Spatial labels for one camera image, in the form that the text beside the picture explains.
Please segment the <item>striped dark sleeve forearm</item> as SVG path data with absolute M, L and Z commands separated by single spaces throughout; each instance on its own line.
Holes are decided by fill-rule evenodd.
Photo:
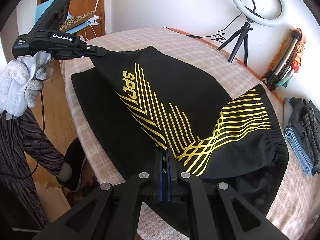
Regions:
M 39 161 L 63 183 L 71 166 L 42 133 L 30 109 L 16 119 L 1 114 L 1 211 L 12 226 L 42 230 L 48 224 L 25 156 Z

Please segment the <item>left hand white glove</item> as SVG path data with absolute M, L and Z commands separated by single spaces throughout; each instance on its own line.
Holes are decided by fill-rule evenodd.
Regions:
M 53 74 L 52 56 L 38 51 L 34 56 L 18 56 L 1 72 L 1 113 L 7 120 L 22 116 L 27 108 L 36 106 L 36 98 L 44 81 Z

